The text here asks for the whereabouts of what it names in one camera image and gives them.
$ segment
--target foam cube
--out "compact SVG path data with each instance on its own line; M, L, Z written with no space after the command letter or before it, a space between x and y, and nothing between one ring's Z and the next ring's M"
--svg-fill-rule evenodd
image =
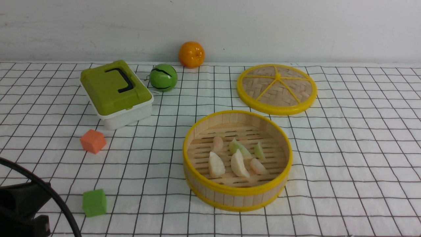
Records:
M98 153L107 144L104 138L104 134L101 132L90 129L80 138L80 143L84 150L91 153Z
M107 212L107 199L104 190L84 192L82 209L86 217L104 215Z

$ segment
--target grid tablecloth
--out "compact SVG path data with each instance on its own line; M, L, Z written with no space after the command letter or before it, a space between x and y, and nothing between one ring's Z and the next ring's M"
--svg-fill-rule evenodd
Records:
M130 63L141 79L156 64ZM200 118L247 110L236 93L256 64L173 64L179 81L155 93L153 115L107 131L79 86L96 63L0 63L1 156L33 171L66 201L87 237L156 235L419 236L421 65L285 64L308 73L318 98L294 116L264 116L287 134L293 166L265 208L227 212L200 201L182 169L182 143ZM79 138L101 131L107 146L85 152ZM1 186L27 179L0 167ZM107 214L86 218L82 194L104 189ZM71 233L50 200L54 237Z

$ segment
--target green toy ball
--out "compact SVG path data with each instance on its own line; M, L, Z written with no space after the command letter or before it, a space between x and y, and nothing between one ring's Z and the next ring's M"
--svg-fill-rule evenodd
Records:
M149 81L159 91L170 91L177 84L176 70L168 64L158 64L151 70Z

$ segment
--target black handle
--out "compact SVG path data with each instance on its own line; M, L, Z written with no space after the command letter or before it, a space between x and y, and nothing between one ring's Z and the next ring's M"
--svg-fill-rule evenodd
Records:
M133 83L130 81L129 77L127 77L127 75L121 69L113 68L113 69L110 69L110 70L105 71L105 72L107 73L107 72L111 72L111 71L114 71L114 70L118 71L120 73L120 75L124 78L124 80L127 82L127 87L122 88L122 89L118 89L118 93L130 91L131 89L134 88Z

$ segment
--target yellow rim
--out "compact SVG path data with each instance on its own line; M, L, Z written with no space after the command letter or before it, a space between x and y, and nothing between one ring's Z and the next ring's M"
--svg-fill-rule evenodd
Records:
M253 76L247 76L247 74L250 71L253 71L255 69L261 68L261 67L274 67L275 68L275 72L277 72L277 67L283 67L283 68L287 68L293 71L296 71L298 73L300 73L304 78L293 78L293 77L282 77L282 75L280 75L279 73L277 73L276 76L271 77L271 76L258 76L258 75L253 75ZM271 84L269 84L269 86L257 97L257 99L253 99L251 98L243 89L242 87L242 79L243 78L247 78L247 77L259 77L259 78L272 78L273 82ZM312 94L310 95L310 97L304 101L304 102L300 102L296 95L291 91L291 89L285 85L285 83L283 82L283 80L304 80L304 81L308 81L311 86L312 86ZM283 84L283 86L292 94L292 96L294 97L294 99L298 102L297 105L295 106L290 106L290 107L279 107L279 106L273 106L273 105L268 105L265 103L261 103L258 100L260 99L260 97L266 93L266 91L276 82L280 82L281 84ZM316 96L317 96L317 87L316 87L316 83L314 83L313 79L311 79L311 77L309 77L307 74L305 74L304 72L293 68L293 67L289 67L289 66L284 66L284 65L277 65L277 64L264 64L264 65L258 65L255 67L251 67L247 70L245 70L239 77L237 80L237 94L240 97L240 99L249 107L260 111L262 113L267 113L267 114L274 114L274 115L280 115L280 116L286 116L286 115L293 115L293 114L297 114L297 113L301 113L303 111L305 111L306 109L308 109L316 100Z
M212 206L212 207L216 207L218 209L221 210L225 210L225 211L233 211L233 212L248 212L248 211L254 211L257 209L260 209L262 207L265 207L267 205L269 205L271 202L273 202L275 199L277 199L277 197L279 196L280 193L282 193L282 191L285 188L285 184L282 186L281 190L279 190L279 192L274 195L273 197L271 197L269 200L267 200L266 202L263 202L261 204L258 205L254 205L254 206L249 206L249 207L233 207L233 206L228 206L228 205L224 205L224 204L220 204L214 201L211 201L210 199L206 198L205 196L203 196L201 193L199 193L194 187L193 185L190 183L190 181L188 179L186 179L187 181L187 185L190 187L190 189L193 191L193 193L200 199L202 200L204 203Z
M267 182L263 185L256 186L256 187L249 187L249 188L228 187L228 186L210 181L209 179L207 179L203 175L201 175L193 167L193 165L190 163L189 158L187 156L187 138L194 131L195 127L198 124L200 124L201 122L203 122L206 119L209 119L209 118L212 118L214 116L224 114L224 113L245 113L245 114L249 114L249 115L259 117L259 118L265 120L266 122L272 124L282 134L282 136L284 137L284 139L285 139L285 141L288 145L289 157L288 157L287 166L285 167L284 171L281 174L279 174L279 176L277 176L273 180L271 180L271 181L269 181L269 182ZM276 185L280 184L282 182L282 180L284 180L286 178L286 176L288 175L288 173L291 169L291 166L292 166L292 148L291 148L291 144L290 144L286 134L278 127L278 125L276 125L271 120L269 120L269 119L267 119L267 118L265 118L261 115L252 113L252 112L247 112L247 111L242 111L242 110L226 110L226 111L221 111L221 112L210 114L210 115L204 117L203 119L199 120L197 123L195 123L190 128L190 130L188 131L188 133L187 133L187 135L184 139L184 143L183 143L183 160L184 160L184 163L187 165L188 170L191 172L193 178L197 179L204 186L206 186L206 187L208 187L208 188L210 188L214 191L223 193L223 194L235 195L235 196L250 196L250 195L256 195L256 194L266 192L266 191L274 188Z

